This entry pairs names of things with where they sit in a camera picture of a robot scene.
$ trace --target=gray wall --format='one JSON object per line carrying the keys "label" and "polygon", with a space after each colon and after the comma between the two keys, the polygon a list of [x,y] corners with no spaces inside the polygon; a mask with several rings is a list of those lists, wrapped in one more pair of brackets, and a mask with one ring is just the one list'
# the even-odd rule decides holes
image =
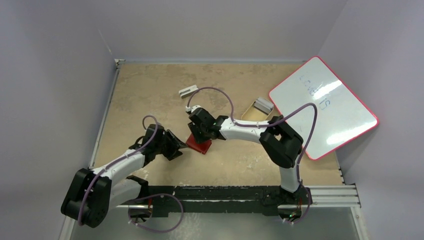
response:
{"label": "gray wall", "polygon": [[59,237],[114,61],[82,0],[0,0],[0,239]]}
{"label": "gray wall", "polygon": [[337,151],[374,239],[424,238],[424,1],[348,0],[319,54],[380,118]]}
{"label": "gray wall", "polygon": [[347,0],[90,0],[114,58],[299,61],[316,55]]}

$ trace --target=whiteboard eraser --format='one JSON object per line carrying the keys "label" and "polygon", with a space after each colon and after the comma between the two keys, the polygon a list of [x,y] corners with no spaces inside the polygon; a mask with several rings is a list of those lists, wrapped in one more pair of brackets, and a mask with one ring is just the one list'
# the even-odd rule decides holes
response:
{"label": "whiteboard eraser", "polygon": [[263,97],[258,97],[253,104],[254,108],[264,112],[266,115],[270,114],[274,109],[274,104]]}
{"label": "whiteboard eraser", "polygon": [[179,96],[184,99],[193,95],[195,91],[199,90],[197,85],[189,86],[178,91]]}

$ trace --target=whiteboard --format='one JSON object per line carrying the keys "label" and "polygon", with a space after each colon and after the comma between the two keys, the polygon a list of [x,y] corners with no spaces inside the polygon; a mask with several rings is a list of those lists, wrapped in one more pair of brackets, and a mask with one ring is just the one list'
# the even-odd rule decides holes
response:
{"label": "whiteboard", "polygon": [[[318,117],[306,153],[318,160],[379,124],[379,119],[314,56],[269,92],[282,115],[307,103],[315,103]],[[305,143],[311,130],[314,109],[308,106],[287,120]]]}

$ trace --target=purple hose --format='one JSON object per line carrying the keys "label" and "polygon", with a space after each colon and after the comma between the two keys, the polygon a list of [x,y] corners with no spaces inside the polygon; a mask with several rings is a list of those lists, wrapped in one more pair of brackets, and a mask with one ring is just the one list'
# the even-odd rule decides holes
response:
{"label": "purple hose", "polygon": [[300,111],[302,111],[303,109],[305,109],[306,107],[308,107],[308,106],[312,106],[313,107],[313,111],[314,111],[314,114],[313,114],[313,121],[312,121],[312,126],[311,126],[311,128],[310,128],[310,132],[309,132],[309,136],[307,137],[307,140],[306,140],[306,142],[305,142],[305,144],[304,144],[304,147],[303,147],[303,149],[302,149],[302,151],[300,152],[300,154],[299,154],[299,157],[298,157],[298,159],[297,159],[297,163],[296,163],[296,173],[297,173],[297,175],[299,176],[299,178],[297,179],[297,181],[299,182],[299,184],[300,184],[300,186],[302,187],[302,188],[304,188],[304,189],[306,189],[306,191],[308,192],[308,203],[307,203],[307,207],[306,207],[306,210],[305,210],[305,213],[304,214],[302,214],[302,216],[298,219],[298,220],[296,220],[296,221],[293,221],[292,223],[298,223],[298,222],[300,222],[305,216],[306,216],[306,214],[308,213],[308,211],[309,211],[309,208],[310,208],[310,206],[311,206],[311,191],[309,191],[309,189],[308,188],[306,188],[304,185],[303,185],[303,183],[302,183],[302,181],[301,181],[301,179],[300,179],[300,170],[299,170],[299,166],[300,166],[300,163],[301,163],[301,160],[302,160],[302,157],[304,156],[304,154],[305,154],[305,152],[306,152],[306,148],[308,147],[308,145],[309,145],[309,142],[311,141],[311,138],[312,138],[312,134],[313,134],[313,132],[314,132],[314,129],[315,129],[315,125],[316,125],[316,123],[317,123],[317,117],[318,117],[318,109],[317,109],[317,105],[315,105],[315,103],[312,103],[312,102],[309,102],[309,103],[306,103],[306,104],[304,104],[303,106],[301,106],[301,107],[299,107],[298,109],[296,109],[295,111],[293,111],[292,113],[290,113],[289,115],[287,115],[286,117],[284,117],[284,118],[282,118],[282,119],[280,119],[280,120],[278,120],[278,121],[276,121],[276,122],[274,122],[274,123],[271,123],[271,124],[262,124],[262,125],[254,125],[254,124],[241,124],[241,123],[238,123],[237,121],[235,121],[234,120],[234,104],[233,104],[233,101],[231,101],[231,98],[230,98],[230,96],[228,96],[228,94],[226,94],[224,91],[222,91],[221,89],[219,89],[219,88],[217,88],[217,87],[213,87],[213,86],[205,86],[205,87],[201,87],[201,88],[199,88],[198,90],[196,90],[191,96],[190,96],[190,98],[188,99],[188,102],[187,102],[187,107],[190,107],[190,102],[192,101],[192,98],[193,98],[193,96],[195,95],[195,94],[197,94],[200,90],[203,90],[203,89],[213,89],[213,90],[216,90],[216,91],[218,91],[218,92],[220,92],[220,93],[222,93],[227,99],[228,99],[228,101],[229,101],[229,104],[231,105],[231,112],[230,112],[230,115],[229,115],[229,117],[230,117],[230,119],[231,119],[231,121],[232,121],[232,123],[234,123],[236,126],[239,126],[239,127],[248,127],[248,128],[268,128],[268,127],[274,127],[274,126],[276,126],[276,125],[278,125],[278,124],[280,124],[280,123],[283,123],[283,122],[285,122],[287,119],[289,119],[289,118],[291,118],[291,117],[293,117],[295,114],[297,114],[298,112],[300,112]]}
{"label": "purple hose", "polygon": [[134,224],[135,226],[137,226],[139,228],[142,228],[144,230],[148,230],[150,232],[157,233],[157,234],[169,233],[172,230],[176,229],[181,224],[181,221],[183,221],[184,209],[183,209],[183,204],[181,203],[181,201],[178,200],[178,198],[176,198],[175,196],[173,196],[171,194],[168,194],[168,193],[158,193],[158,194],[154,194],[154,195],[150,195],[150,196],[145,196],[145,197],[142,197],[142,198],[134,199],[133,201],[135,201],[135,202],[136,201],[142,201],[142,200],[145,200],[145,199],[151,199],[151,198],[159,197],[159,196],[167,196],[167,197],[173,198],[178,203],[179,207],[181,208],[181,217],[179,218],[178,222],[173,227],[171,227],[170,229],[167,229],[167,230],[156,230],[156,229],[153,229],[153,228],[149,228],[149,227],[140,225],[140,224],[136,223],[135,221],[133,221],[131,219],[130,210],[128,209],[128,218],[130,220],[130,223]]}
{"label": "purple hose", "polygon": [[81,202],[81,207],[79,208],[79,213],[78,213],[78,225],[82,226],[83,225],[83,209],[84,209],[84,205],[86,204],[87,198],[89,197],[89,193],[91,191],[91,189],[93,188],[94,184],[96,183],[97,179],[100,177],[100,175],[102,175],[103,173],[106,172],[106,170],[110,169],[112,166],[114,166],[115,164],[118,164],[120,162],[122,162],[123,160],[133,156],[134,154],[136,154],[137,152],[140,152],[141,150],[143,150],[148,144],[150,144],[150,142],[153,140],[154,136],[156,135],[156,132],[158,131],[158,121],[156,120],[156,117],[152,116],[152,115],[147,115],[143,118],[143,126],[144,121],[146,120],[146,118],[152,118],[155,122],[155,127],[154,127],[154,131],[153,131],[153,135],[149,138],[149,140],[147,140],[147,142],[141,146],[139,149],[131,152],[128,155],[124,155],[121,156],[113,161],[111,161],[109,164],[106,165],[106,167],[102,170],[100,170],[96,176],[94,176],[94,178],[91,180],[90,184],[87,187],[87,190],[85,191],[84,197],[82,198],[82,202]]}

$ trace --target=purple cable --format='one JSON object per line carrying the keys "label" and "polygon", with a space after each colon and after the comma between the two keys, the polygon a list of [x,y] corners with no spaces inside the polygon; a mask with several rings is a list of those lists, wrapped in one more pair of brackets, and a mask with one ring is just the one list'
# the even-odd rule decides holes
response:
{"label": "purple cable", "polygon": [[306,189],[306,191],[308,192],[308,203],[307,203],[307,207],[306,207],[305,213],[304,213],[304,214],[302,214],[302,216],[301,216],[298,220],[296,220],[296,221],[292,221],[292,223],[293,223],[293,224],[300,222],[300,221],[301,221],[301,220],[302,220],[302,219],[306,216],[306,214],[309,212],[309,208],[310,208],[310,206],[311,206],[311,204],[312,204],[312,203],[311,203],[311,191],[309,191],[309,190],[308,190],[308,189],[307,189],[307,188],[303,185],[303,183],[302,183],[302,181],[301,181],[301,179],[300,179],[300,170],[299,170],[299,166],[300,166],[300,163],[301,163],[302,157],[304,156],[304,154],[305,154],[305,152],[306,152],[306,148],[308,147],[309,142],[311,141],[312,134],[313,134],[313,132],[314,132],[315,125],[316,125],[316,123],[317,123],[317,117],[318,117],[318,109],[317,109],[317,105],[315,105],[315,103],[312,103],[312,102],[306,103],[306,104],[304,104],[303,106],[301,106],[301,107],[299,107],[298,109],[296,109],[295,111],[293,111],[292,113],[290,113],[289,115],[287,115],[286,117],[284,117],[284,118],[282,118],[282,119],[280,119],[280,120],[278,120],[278,121],[276,121],[276,122],[274,122],[274,123],[271,123],[271,124],[262,124],[262,125],[241,124],[241,123],[238,123],[237,121],[235,121],[235,120],[234,120],[234,104],[233,104],[233,101],[231,101],[230,96],[228,96],[228,94],[226,94],[223,90],[221,90],[221,89],[219,89],[219,88],[217,88],[217,87],[213,87],[213,86],[205,86],[205,87],[201,87],[201,88],[199,88],[198,90],[196,90],[195,92],[193,92],[193,94],[192,94],[192,95],[190,96],[190,98],[188,99],[187,107],[190,107],[190,102],[192,101],[193,96],[194,96],[195,94],[197,94],[200,90],[203,90],[203,89],[213,89],[213,90],[216,90],[216,91],[218,91],[218,92],[222,93],[222,94],[223,94],[223,95],[224,95],[224,96],[228,99],[229,104],[231,105],[231,112],[230,112],[229,117],[230,117],[230,119],[231,119],[232,123],[234,123],[236,126],[239,126],[239,127],[248,127],[248,128],[268,128],[268,127],[274,127],[274,126],[276,126],[276,125],[278,125],[278,124],[280,124],[280,123],[285,122],[287,119],[289,119],[289,118],[293,117],[295,114],[297,114],[298,112],[302,111],[302,110],[303,110],[303,109],[305,109],[306,107],[308,107],[308,106],[312,106],[312,107],[313,107],[314,114],[313,114],[313,121],[312,121],[312,126],[311,126],[311,128],[310,128],[309,136],[307,137],[307,140],[306,140],[306,142],[305,142],[305,144],[304,144],[304,147],[303,147],[302,151],[301,151],[301,152],[300,152],[300,154],[299,154],[299,158],[297,159],[297,163],[296,163],[296,165],[297,165],[297,166],[296,166],[296,173],[297,173],[297,175],[299,176],[299,178],[297,179],[297,181],[299,182],[300,186],[301,186],[302,188]]}
{"label": "purple cable", "polygon": [[96,183],[97,179],[100,177],[100,175],[102,175],[103,173],[106,172],[106,170],[110,169],[112,166],[114,166],[117,163],[120,163],[121,161],[133,156],[134,154],[136,154],[137,152],[140,152],[141,150],[143,150],[148,144],[150,144],[150,142],[153,140],[154,136],[156,135],[156,132],[158,131],[158,121],[156,120],[156,117],[152,116],[152,115],[147,115],[143,118],[143,126],[144,126],[144,121],[146,118],[152,118],[155,122],[155,127],[154,127],[154,131],[153,131],[153,135],[151,136],[151,138],[149,138],[149,140],[147,140],[147,142],[141,146],[139,149],[131,152],[128,155],[124,155],[121,156],[113,161],[111,161],[108,165],[106,165],[106,167],[104,167],[104,169],[100,170],[96,176],[94,176],[94,178],[91,180],[90,184],[87,187],[87,190],[84,193],[84,197],[82,198],[82,202],[81,202],[81,207],[79,208],[79,213],[78,213],[78,225],[82,226],[83,225],[83,209],[84,209],[84,205],[86,204],[87,198],[89,197],[89,194],[94,186],[94,184]]}
{"label": "purple cable", "polygon": [[142,200],[151,199],[151,198],[159,197],[159,196],[167,196],[167,197],[173,198],[178,203],[179,207],[181,208],[181,217],[179,218],[179,220],[175,224],[175,226],[173,226],[173,227],[171,227],[170,229],[167,229],[167,230],[157,230],[157,229],[153,229],[153,228],[149,228],[149,227],[143,226],[143,225],[138,224],[137,222],[135,222],[135,221],[133,221],[131,219],[130,209],[128,209],[128,218],[130,220],[130,223],[134,224],[135,226],[137,226],[139,228],[142,228],[144,230],[147,230],[147,231],[150,231],[150,232],[153,232],[153,233],[157,233],[157,234],[169,233],[172,230],[176,229],[181,224],[181,221],[183,221],[184,209],[183,209],[183,204],[181,203],[181,201],[178,200],[178,198],[176,198],[175,196],[173,196],[171,194],[168,194],[168,193],[158,193],[158,194],[154,194],[154,195],[150,195],[150,196],[145,196],[145,197],[142,197],[142,198],[134,199],[133,201],[135,201],[135,202],[136,201],[142,201]]}

